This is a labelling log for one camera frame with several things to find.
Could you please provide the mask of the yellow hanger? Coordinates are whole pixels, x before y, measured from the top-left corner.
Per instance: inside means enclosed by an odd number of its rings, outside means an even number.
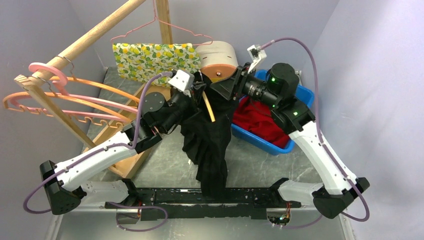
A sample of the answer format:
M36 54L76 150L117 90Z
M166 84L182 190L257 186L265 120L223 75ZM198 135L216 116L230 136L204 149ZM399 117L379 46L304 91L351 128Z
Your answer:
M210 84L212 82L207 75L205 75L203 72L201 72L201 70L198 70L198 73L199 73L199 76L200 76L200 80L202 82L204 81L204 76L206 77L206 85L208 85L208 83ZM207 112L209 114L210 120L211 120L212 123L214 123L216 121L215 114L213 112L212 106L211 106L210 101L209 101L207 94L205 92L205 88L202 90L201 94L202 94L202 98L203 98L203 101L205 103Z

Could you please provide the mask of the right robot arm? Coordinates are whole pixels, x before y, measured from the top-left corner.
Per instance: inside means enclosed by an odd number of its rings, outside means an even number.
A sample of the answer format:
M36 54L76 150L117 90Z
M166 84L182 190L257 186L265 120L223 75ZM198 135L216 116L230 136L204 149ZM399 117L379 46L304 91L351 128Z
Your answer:
M274 185L270 202L282 207L287 202L314 206L322 216L333 219L370 187L365 177L357 177L335 154L322 134L318 119L307 104L296 97L299 78L287 63L276 63L261 80L246 67L237 67L228 78L210 85L226 100L248 96L269 107L274 123L293 140L318 172L321 183L304 183L283 178Z

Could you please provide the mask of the orange wavy hanger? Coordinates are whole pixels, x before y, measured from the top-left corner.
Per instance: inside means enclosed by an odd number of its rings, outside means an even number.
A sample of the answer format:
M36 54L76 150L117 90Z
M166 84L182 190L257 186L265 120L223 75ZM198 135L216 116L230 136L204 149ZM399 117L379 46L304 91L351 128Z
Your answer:
M58 106L61 107L62 112L64 110L72 110L72 111L81 111L81 112L89 112L89 113L97 113L97 114L101 113L100 110L97 110L95 108L82 105L79 103L74 103L74 102L65 101L65 100L56 99L56 98L47 98L47 99L51 100L54 104L58 104ZM46 117L54 116L52 110L48 110L46 106L41 106L40 103L36 103L36 100L32 96L30 96L28 92L25 92L25 91L15 92L15 93L7 95L6 97L3 98L2 104L5 109L11 110L11 111L30 113L30 114L41 115ZM81 120L84 119L83 117L79 116L78 119L80 120L77 120L75 117L72 117L72 116L70 117L66 114L65 116L69 120L72 120L75 122L90 123L95 126L103 126L103 127L108 126L113 129L120 128L133 121L131 117L127 116L130 120L129 122L118 122L116 120L101 121L97 118L94 118L92 120L86 119L84 122L82 122Z

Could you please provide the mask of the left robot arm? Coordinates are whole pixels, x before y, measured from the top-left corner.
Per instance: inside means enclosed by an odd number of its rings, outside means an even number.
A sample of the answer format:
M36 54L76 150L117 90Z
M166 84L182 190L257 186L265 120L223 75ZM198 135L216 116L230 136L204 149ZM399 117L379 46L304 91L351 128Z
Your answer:
M135 119L108 140L69 160L40 165L42 188L46 193L49 211L66 214L79 206L122 204L134 207L139 200L137 188L130 179L91 181L91 177L111 165L136 156L162 140L184 117L194 113L211 80L201 72L179 70L165 72L169 79L171 97L149 92L148 81L139 97Z

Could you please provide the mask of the red pleated skirt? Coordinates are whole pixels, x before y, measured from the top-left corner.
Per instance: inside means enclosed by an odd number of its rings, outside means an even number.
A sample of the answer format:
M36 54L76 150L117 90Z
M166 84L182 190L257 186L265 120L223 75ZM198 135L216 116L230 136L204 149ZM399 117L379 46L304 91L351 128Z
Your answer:
M252 100L248 96L243 97L239 102L232 122L241 129L281 149L286 147L290 139L274 123L268 106Z

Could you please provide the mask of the black garment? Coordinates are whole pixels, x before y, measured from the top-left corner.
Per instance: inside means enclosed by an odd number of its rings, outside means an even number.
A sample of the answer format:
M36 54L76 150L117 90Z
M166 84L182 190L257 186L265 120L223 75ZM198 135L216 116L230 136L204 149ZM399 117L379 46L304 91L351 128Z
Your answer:
M198 166L196 180L205 197L223 199L228 177L226 150L231 140L231 124L238 106L236 100L226 100L210 88L211 80L201 72L194 73L194 83L202 84L215 121L212 121L203 98L195 112L180 123L184 137L182 150Z

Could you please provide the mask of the pink plastic hanger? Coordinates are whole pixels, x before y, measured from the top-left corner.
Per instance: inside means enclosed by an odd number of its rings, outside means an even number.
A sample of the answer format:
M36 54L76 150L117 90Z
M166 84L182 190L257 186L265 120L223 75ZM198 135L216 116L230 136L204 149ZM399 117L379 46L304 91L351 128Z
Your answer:
M46 63L33 62L28 67L29 71L36 72L38 70L45 70L53 74L50 80L45 80L49 86L49 91L46 92L46 96L49 99L60 99L68 102L85 105L93 109L101 111L101 113L86 112L86 111L75 111L75 110L64 110L63 112L69 117L74 117L78 121L84 122L85 120L99 119L101 121L117 121L120 123L127 123L130 119L124 116L122 113L112 110L116 108L127 113L136 114L138 112L136 106L128 106L115 101L110 101L98 97L91 97L86 95L71 94L65 86L69 82L67 76L59 69L50 66Z

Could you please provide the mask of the orange hanger with red skirt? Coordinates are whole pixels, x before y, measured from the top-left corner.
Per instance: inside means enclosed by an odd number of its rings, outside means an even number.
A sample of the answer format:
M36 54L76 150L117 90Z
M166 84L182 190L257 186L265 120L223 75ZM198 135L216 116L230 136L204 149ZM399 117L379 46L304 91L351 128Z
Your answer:
M139 98L140 98L141 93L143 91L144 85L141 85L138 88L138 90L136 92L134 92L134 94L130 94L128 92L125 92L123 90L120 90L118 88L115 88L115 87L112 87L112 86L109 86L109 85L106 85L106 84L103 84L103 83L94 82L94 81L81 79L81 78L76 78L76 76L73 74L73 69L75 67L73 62L71 60L69 60L67 57L62 56L62 55L56 55L55 57L65 59L71 64L71 66L72 66L72 68L70 70L71 77L69 77L69 76L67 77L68 81L72 81L72 82L75 82L75 83L81 83L81 84L89 85L89 86L92 86L92 87L97 87L97 88L100 88L100 89L103 89L103 90L107 90L107 91L110 91L112 93L121 95L125 98L128 98L130 103L131 103L131 101L135 102L136 105L139 103L139 101L140 101Z

